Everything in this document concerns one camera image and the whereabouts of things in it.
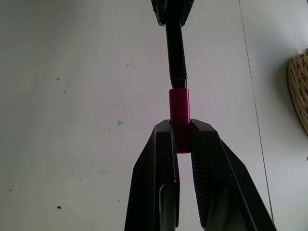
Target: black rod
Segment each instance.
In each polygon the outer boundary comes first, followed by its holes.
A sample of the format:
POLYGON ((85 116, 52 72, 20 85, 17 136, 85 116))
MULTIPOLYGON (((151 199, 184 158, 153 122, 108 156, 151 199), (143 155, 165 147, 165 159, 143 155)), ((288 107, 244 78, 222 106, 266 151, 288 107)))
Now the black rod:
POLYGON ((166 22, 170 80, 173 88, 187 87, 182 30, 179 9, 175 0, 169 0, 166 22))

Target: wall stain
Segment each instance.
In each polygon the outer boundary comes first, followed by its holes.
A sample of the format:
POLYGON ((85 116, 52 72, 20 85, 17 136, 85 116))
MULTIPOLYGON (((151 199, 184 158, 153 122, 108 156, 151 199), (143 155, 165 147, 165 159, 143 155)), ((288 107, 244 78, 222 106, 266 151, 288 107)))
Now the wall stain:
POLYGON ((98 175, 109 175, 110 173, 107 170, 102 168, 101 170, 99 170, 97 174, 98 175))

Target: woven basket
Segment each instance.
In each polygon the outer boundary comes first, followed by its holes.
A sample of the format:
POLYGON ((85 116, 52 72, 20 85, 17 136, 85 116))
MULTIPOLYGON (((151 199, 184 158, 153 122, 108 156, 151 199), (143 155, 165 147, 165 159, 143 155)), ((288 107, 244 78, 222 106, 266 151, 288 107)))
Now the woven basket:
POLYGON ((308 49, 289 63, 288 85, 294 108, 308 134, 308 49))

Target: black shaft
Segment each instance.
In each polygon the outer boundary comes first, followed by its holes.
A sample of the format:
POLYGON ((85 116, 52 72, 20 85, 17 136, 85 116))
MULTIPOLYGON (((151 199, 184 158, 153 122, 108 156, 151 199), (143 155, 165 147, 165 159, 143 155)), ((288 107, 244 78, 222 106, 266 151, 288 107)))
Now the black shaft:
POLYGON ((170 80, 173 88, 187 87, 184 47, 178 5, 175 0, 168 1, 167 6, 167 46, 169 57, 170 80))

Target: red cylinder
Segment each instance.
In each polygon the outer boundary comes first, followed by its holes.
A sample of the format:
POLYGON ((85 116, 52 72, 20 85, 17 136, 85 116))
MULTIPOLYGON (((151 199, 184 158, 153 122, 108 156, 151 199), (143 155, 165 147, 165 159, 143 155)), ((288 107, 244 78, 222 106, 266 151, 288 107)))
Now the red cylinder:
POLYGON ((186 88, 174 88, 169 91, 170 121, 175 135, 178 153, 189 153, 189 93, 186 88))

